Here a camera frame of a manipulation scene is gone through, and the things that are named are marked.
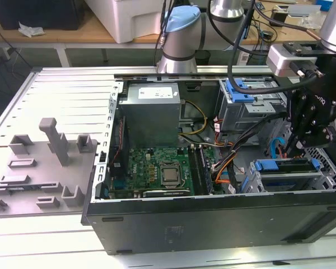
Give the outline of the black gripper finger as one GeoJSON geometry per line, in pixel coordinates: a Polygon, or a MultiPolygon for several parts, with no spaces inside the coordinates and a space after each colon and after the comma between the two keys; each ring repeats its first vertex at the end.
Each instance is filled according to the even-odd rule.
{"type": "Polygon", "coordinates": [[[329,144],[336,142],[336,131],[331,126],[314,126],[312,129],[298,136],[296,147],[306,149],[310,147],[327,147],[329,144]]]}
{"type": "Polygon", "coordinates": [[[288,93],[287,113],[291,135],[286,144],[287,154],[302,153],[309,133],[309,97],[306,89],[293,90],[288,93]]]}

